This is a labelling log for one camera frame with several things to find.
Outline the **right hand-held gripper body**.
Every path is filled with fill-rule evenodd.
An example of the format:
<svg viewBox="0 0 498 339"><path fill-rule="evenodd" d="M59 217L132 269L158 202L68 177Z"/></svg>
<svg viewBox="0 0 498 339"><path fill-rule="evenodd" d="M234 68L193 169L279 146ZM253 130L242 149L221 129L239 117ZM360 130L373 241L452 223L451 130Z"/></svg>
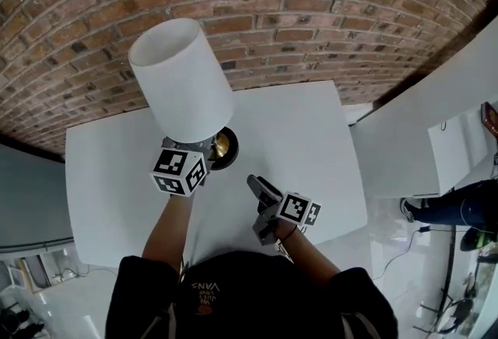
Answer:
<svg viewBox="0 0 498 339"><path fill-rule="evenodd" d="M313 226L321 211L320 204L297 193L286 192L282 196L261 193L258 201L253 231L262 246L277 242L275 229L279 221L289 222L299 229Z"/></svg>

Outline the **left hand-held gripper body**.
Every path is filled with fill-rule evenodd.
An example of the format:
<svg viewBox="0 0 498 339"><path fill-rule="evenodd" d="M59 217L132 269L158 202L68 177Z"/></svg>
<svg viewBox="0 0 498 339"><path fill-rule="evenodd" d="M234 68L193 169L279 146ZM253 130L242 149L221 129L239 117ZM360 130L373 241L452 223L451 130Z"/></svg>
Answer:
<svg viewBox="0 0 498 339"><path fill-rule="evenodd" d="M214 137L195 143L164 138L150 171L156 188L169 195L190 197L209 175L213 144Z"/></svg>

